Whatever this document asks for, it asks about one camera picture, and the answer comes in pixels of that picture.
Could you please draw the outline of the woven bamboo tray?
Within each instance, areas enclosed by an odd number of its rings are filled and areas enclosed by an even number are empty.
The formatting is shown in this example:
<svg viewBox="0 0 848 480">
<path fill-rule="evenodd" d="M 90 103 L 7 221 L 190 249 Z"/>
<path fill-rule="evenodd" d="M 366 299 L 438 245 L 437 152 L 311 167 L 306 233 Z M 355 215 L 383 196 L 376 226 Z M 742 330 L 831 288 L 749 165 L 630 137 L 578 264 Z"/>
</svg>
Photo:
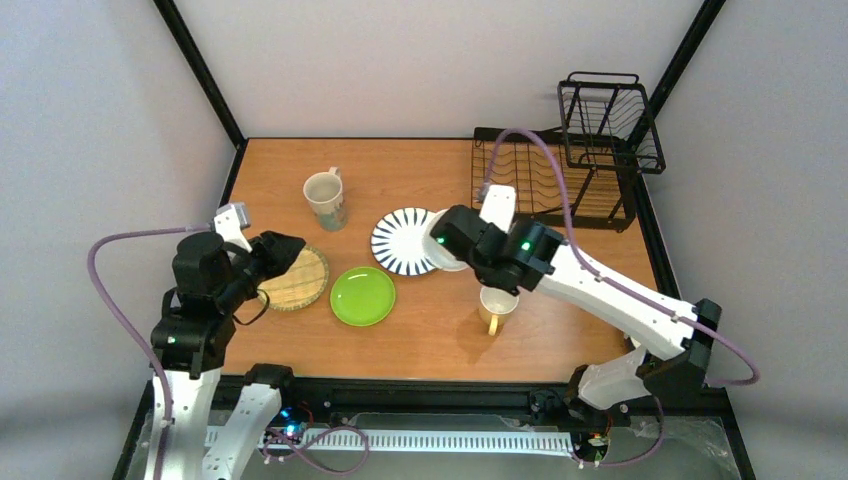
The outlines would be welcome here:
<svg viewBox="0 0 848 480">
<path fill-rule="evenodd" d="M 289 270 L 259 286 L 265 307 L 278 311 L 303 309 L 321 296 L 330 276 L 327 258 L 318 249 L 305 246 Z"/>
</svg>

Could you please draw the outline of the white bowl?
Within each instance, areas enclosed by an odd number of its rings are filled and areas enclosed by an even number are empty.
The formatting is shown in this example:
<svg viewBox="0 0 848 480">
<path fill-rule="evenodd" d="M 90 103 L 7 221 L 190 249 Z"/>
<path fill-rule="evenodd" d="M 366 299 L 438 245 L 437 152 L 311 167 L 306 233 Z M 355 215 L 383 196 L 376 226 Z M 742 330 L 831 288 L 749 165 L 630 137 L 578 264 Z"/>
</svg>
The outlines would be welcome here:
<svg viewBox="0 0 848 480">
<path fill-rule="evenodd" d="M 458 260 L 453 254 L 446 250 L 437 240 L 431 236 L 437 221 L 447 212 L 442 209 L 436 212 L 428 221 L 422 237 L 422 248 L 426 259 L 437 269 L 445 272 L 459 272 L 467 270 L 469 265 Z"/>
</svg>

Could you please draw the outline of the green plate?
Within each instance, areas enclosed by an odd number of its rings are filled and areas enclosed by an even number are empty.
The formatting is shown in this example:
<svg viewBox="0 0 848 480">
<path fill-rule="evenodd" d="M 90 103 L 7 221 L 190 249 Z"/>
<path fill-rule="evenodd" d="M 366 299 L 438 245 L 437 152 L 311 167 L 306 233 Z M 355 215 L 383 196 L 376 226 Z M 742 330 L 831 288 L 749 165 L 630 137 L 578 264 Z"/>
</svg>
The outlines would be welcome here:
<svg viewBox="0 0 848 480">
<path fill-rule="evenodd" d="M 342 323 L 369 327 L 390 314 L 396 302 L 396 288 L 382 270 L 355 267 L 336 279 L 329 301 L 331 311 Z"/>
</svg>

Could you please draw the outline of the black wire dish rack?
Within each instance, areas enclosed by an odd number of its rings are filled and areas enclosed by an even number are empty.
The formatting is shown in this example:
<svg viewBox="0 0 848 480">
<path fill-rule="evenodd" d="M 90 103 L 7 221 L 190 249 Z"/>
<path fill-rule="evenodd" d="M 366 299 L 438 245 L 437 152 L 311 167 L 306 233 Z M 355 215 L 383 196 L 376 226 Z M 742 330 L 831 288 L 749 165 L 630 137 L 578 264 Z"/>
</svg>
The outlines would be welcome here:
<svg viewBox="0 0 848 480">
<path fill-rule="evenodd" d="M 568 207 L 577 228 L 621 233 L 636 218 L 636 181 L 666 169 L 646 89 L 633 73 L 574 71 L 556 94 L 560 123 L 537 134 L 559 162 L 568 198 L 541 147 L 520 134 L 497 146 L 500 129 L 477 127 L 470 205 L 481 208 L 490 181 L 514 188 L 519 217 L 561 226 Z"/>
</svg>

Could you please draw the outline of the blue striped white plate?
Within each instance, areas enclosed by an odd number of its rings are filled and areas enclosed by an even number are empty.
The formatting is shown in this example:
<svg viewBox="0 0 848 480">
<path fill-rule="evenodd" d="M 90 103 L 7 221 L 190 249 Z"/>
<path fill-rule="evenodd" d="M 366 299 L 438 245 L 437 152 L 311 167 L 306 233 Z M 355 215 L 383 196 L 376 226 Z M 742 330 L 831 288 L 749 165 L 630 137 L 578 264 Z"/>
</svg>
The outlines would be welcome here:
<svg viewBox="0 0 848 480">
<path fill-rule="evenodd" d="M 370 247 L 378 265 L 387 272 L 414 277 L 428 274 L 436 266 L 423 248 L 423 236 L 435 213 L 420 207 L 404 207 L 384 215 L 370 236 Z"/>
</svg>

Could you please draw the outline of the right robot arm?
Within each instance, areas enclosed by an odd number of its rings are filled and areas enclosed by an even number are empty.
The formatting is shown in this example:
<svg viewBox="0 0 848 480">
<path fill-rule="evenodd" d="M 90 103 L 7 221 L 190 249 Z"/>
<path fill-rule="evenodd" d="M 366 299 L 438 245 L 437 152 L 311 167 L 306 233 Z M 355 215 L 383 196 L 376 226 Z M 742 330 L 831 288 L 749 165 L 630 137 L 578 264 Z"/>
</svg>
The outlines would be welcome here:
<svg viewBox="0 0 848 480">
<path fill-rule="evenodd" d="M 484 218 L 455 205 L 426 227 L 423 244 L 436 265 L 471 268 L 485 287 L 515 299 L 535 291 L 595 315 L 634 339 L 636 348 L 615 360 L 575 370 L 570 381 L 583 404 L 608 410 L 648 395 L 658 396 L 670 370 L 690 364 L 672 389 L 700 390 L 722 313 L 715 302 L 695 304 L 665 296 L 586 255 L 563 233 L 500 211 Z"/>
</svg>

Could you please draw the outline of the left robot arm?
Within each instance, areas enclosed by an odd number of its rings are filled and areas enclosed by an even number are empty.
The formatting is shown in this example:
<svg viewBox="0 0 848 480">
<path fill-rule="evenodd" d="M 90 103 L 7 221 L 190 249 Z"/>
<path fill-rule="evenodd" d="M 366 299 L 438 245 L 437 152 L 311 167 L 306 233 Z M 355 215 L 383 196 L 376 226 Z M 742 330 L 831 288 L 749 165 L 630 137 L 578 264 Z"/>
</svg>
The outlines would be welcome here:
<svg viewBox="0 0 848 480">
<path fill-rule="evenodd" d="M 236 332 L 235 313 L 258 297 L 261 283 L 286 273 L 305 245 L 302 238 L 272 231 L 239 241 L 204 231 L 178 243 L 172 260 L 176 286 L 164 294 L 162 318 L 151 333 L 157 419 L 146 478 L 225 479 L 244 470 L 293 374 L 288 367 L 253 367 L 243 393 L 248 410 L 231 429 L 235 445 L 225 448 L 221 460 L 205 459 L 202 441 Z"/>
</svg>

